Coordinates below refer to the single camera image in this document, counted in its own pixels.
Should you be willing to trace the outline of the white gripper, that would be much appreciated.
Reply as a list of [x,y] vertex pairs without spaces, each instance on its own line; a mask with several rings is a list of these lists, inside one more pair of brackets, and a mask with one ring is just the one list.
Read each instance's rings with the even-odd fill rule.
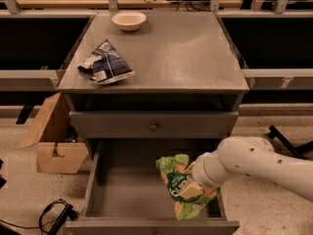
[[229,177],[216,152],[203,153],[188,165],[184,173],[192,174],[193,179],[199,184],[192,181],[179,192],[179,196],[186,200],[201,195],[203,193],[202,188],[220,187]]

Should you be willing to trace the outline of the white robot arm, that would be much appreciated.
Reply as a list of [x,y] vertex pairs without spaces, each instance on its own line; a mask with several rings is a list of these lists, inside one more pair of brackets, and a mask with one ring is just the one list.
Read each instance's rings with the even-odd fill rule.
[[216,150],[195,160],[192,178],[204,189],[247,175],[273,182],[310,202],[313,201],[313,162],[277,154],[261,137],[232,136]]

